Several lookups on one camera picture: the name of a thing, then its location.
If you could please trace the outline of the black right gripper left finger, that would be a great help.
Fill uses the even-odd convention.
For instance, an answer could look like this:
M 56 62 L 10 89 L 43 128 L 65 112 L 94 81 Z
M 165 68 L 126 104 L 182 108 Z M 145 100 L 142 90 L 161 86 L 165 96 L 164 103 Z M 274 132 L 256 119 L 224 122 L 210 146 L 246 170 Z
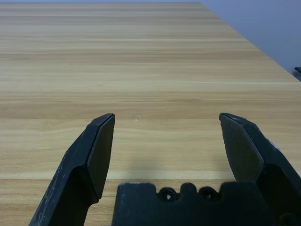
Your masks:
M 115 115 L 93 119 L 64 154 L 31 226 L 82 226 L 98 203 L 109 169 Z

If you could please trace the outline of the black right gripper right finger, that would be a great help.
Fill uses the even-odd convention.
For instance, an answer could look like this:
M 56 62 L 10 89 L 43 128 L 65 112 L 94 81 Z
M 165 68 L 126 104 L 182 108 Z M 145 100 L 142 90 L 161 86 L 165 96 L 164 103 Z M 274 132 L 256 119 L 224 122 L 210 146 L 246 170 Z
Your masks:
M 278 225 L 301 224 L 301 178 L 253 122 L 221 113 L 226 155 L 237 181 L 252 181 Z

